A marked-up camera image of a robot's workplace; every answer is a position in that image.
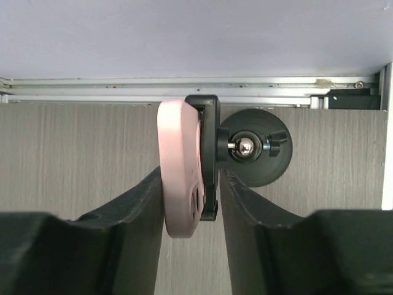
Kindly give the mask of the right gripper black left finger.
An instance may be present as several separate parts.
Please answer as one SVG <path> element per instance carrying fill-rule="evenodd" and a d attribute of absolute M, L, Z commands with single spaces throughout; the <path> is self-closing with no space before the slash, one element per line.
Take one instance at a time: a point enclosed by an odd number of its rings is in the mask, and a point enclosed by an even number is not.
<path fill-rule="evenodd" d="M 160 170 L 71 221 L 1 213 L 2 294 L 153 294 L 163 232 Z"/>

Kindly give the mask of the pink case smartphone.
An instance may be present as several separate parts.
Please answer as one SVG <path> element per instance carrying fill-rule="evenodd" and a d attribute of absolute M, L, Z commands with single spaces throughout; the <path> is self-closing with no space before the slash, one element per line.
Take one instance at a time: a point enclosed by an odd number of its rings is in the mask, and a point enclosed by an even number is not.
<path fill-rule="evenodd" d="M 159 105 L 157 134 L 165 224 L 172 238 L 190 238 L 204 209 L 200 128 L 198 111 L 185 101 Z"/>

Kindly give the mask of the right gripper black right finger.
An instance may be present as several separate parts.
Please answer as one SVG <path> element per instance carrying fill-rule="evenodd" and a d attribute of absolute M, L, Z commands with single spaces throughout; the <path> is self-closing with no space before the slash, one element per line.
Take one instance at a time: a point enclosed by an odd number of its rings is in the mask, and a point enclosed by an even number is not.
<path fill-rule="evenodd" d="M 392 212 L 275 205 L 220 174 L 233 294 L 391 294 Z"/>

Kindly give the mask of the black phone stand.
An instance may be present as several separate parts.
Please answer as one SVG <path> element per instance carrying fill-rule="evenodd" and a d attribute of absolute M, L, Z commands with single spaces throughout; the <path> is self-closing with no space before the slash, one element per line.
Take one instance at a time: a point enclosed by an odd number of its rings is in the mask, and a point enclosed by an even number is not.
<path fill-rule="evenodd" d="M 274 114 L 251 108 L 220 119 L 215 95 L 189 95 L 185 102 L 201 121 L 200 160 L 205 203 L 202 221 L 215 221 L 219 170 L 232 171 L 246 186 L 273 183 L 287 170 L 293 142 L 285 123 Z"/>

